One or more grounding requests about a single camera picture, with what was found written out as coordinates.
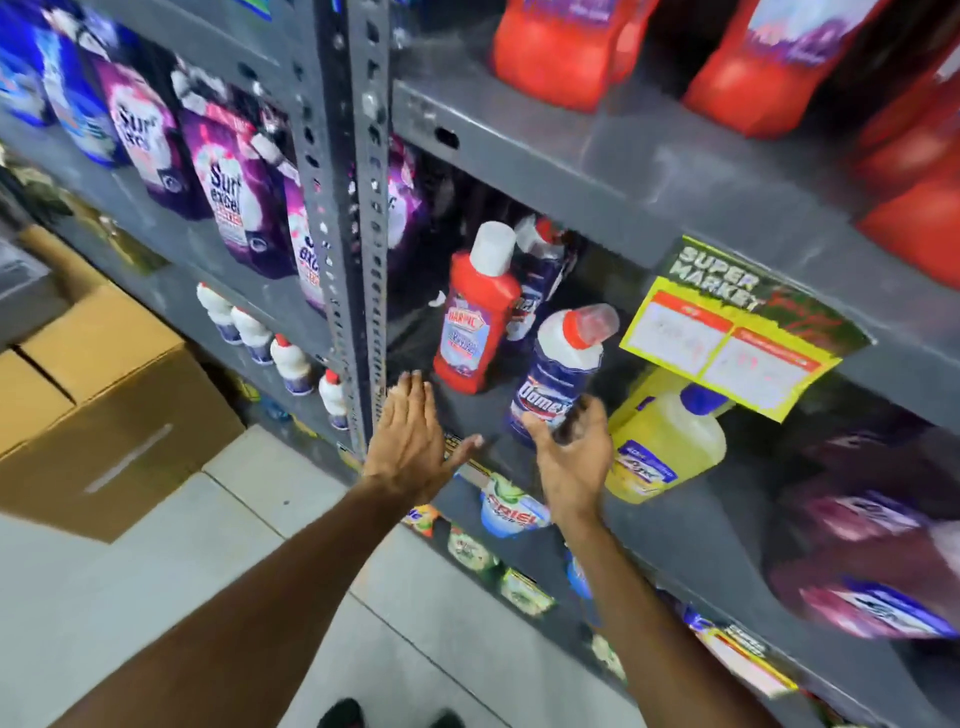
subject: person's left hand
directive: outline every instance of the person's left hand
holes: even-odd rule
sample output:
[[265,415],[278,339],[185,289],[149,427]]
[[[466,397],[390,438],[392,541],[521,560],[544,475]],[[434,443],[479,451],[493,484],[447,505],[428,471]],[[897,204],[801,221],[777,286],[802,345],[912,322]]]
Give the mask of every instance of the person's left hand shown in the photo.
[[444,431],[437,422],[433,385],[420,372],[404,372],[390,390],[370,440],[363,476],[376,478],[410,507],[429,503],[454,472],[483,445],[471,435],[444,461]]

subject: white price box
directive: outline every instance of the white price box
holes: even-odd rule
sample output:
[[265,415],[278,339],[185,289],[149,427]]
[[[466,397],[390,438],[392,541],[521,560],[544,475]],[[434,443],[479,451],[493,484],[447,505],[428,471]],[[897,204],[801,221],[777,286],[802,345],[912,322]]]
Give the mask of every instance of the white price box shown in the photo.
[[733,323],[724,317],[658,291],[624,346],[695,377],[731,328]]
[[738,328],[724,342],[700,381],[707,387],[726,389],[759,409],[772,410],[822,366],[821,362],[764,336]]

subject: hand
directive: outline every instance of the hand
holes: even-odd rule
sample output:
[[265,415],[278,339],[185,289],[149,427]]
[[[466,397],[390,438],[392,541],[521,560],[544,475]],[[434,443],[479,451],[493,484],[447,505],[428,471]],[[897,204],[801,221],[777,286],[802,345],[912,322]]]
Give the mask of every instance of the hand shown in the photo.
[[420,372],[404,372],[390,390],[370,440],[363,476],[376,480],[408,507],[433,500],[457,468],[483,445],[471,435],[444,461],[444,431],[437,422],[433,386]]
[[554,523],[567,539],[583,526],[599,525],[600,495],[613,461],[603,404],[596,397],[581,397],[570,423],[569,445],[558,445],[537,415],[525,412],[522,421],[537,443],[540,480]]

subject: box flap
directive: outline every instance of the box flap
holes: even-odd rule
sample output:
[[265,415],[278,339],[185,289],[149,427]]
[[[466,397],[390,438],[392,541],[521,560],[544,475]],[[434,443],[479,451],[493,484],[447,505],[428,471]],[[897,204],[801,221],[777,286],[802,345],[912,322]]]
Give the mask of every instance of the box flap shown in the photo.
[[16,352],[0,353],[0,455],[35,438],[73,408],[51,382]]
[[107,282],[20,348],[80,404],[182,344],[157,317]]
[[18,236],[24,250],[47,264],[57,277],[64,295],[76,302],[108,280],[56,235],[31,225]]

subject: supermarket sign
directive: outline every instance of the supermarket sign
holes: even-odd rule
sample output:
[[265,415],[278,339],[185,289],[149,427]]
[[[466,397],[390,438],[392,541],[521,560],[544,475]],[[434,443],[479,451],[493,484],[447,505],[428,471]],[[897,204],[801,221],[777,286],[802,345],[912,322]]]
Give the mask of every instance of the supermarket sign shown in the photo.
[[620,347],[783,422],[810,384],[873,343],[799,286],[685,236]]

